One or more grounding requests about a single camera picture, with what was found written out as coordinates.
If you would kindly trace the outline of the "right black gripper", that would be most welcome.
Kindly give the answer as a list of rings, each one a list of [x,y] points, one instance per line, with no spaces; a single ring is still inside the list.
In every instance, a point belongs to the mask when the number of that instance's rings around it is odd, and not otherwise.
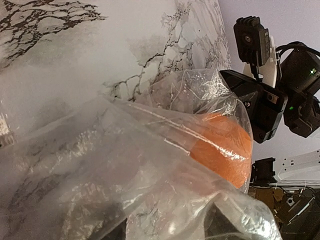
[[[287,94],[231,69],[220,74],[245,106],[253,139],[262,144],[273,138],[288,102]]]

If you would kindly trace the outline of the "clear zip top bag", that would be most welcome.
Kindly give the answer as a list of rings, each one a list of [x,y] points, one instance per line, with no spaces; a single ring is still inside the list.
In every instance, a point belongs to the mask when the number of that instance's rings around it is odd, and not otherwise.
[[[205,240],[212,204],[245,240],[279,240],[270,209],[190,156],[220,114],[253,134],[219,71],[186,70],[125,101],[100,94],[0,151],[3,240],[101,240],[108,209],[126,240]]]

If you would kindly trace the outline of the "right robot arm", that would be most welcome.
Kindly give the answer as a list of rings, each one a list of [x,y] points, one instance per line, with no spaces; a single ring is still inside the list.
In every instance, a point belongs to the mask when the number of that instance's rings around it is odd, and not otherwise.
[[[320,128],[320,53],[299,41],[275,49],[275,70],[266,69],[257,80],[234,70],[220,71],[244,104],[253,139],[262,144],[276,133],[281,119],[304,138]]]

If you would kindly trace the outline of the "fake orange fruit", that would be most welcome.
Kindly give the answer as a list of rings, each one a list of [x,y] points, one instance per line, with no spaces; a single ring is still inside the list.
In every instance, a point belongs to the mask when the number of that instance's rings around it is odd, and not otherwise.
[[[241,188],[251,174],[251,136],[235,120],[218,113],[201,114],[206,129],[190,156]]]

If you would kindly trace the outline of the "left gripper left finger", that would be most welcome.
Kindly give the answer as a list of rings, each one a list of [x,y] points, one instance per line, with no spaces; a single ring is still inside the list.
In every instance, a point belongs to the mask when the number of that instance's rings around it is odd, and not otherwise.
[[[109,208],[101,230],[102,240],[125,240],[127,216],[118,207]]]

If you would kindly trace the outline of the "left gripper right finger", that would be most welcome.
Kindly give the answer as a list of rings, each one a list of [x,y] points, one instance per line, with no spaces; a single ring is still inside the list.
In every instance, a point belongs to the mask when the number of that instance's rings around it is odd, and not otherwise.
[[[205,240],[245,240],[244,235],[212,204],[204,218]]]

